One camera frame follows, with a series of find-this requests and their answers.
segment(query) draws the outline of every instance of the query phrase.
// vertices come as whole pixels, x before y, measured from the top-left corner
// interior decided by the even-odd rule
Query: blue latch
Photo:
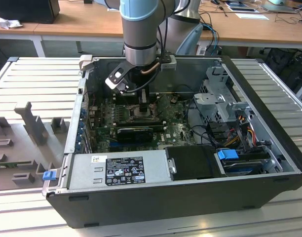
[[[46,180],[56,180],[57,171],[46,171],[43,173],[43,181]]]
[[[218,152],[219,159],[239,159],[236,150],[221,150]]]

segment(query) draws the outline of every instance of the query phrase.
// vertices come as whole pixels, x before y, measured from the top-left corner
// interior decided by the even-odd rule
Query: paper sheet
[[[259,14],[236,13],[235,15],[241,19],[269,20],[266,16]]]

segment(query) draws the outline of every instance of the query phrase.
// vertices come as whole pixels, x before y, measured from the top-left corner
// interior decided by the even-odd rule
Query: motherboard
[[[195,144],[185,120],[187,100],[175,94],[156,95],[144,113],[139,111],[139,104],[129,101],[114,97],[89,108],[96,152],[162,150]]]

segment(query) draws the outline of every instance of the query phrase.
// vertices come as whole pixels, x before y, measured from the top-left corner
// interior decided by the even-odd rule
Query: metal bracket
[[[81,71],[86,71],[93,67],[92,63],[94,62],[93,55],[85,54],[80,57],[78,65],[80,66]]]

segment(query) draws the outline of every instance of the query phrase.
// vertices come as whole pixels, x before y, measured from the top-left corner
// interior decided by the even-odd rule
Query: black plastic cover
[[[215,149],[210,146],[167,147],[168,159],[173,159],[176,173],[171,174],[172,180],[210,179],[221,177]]]

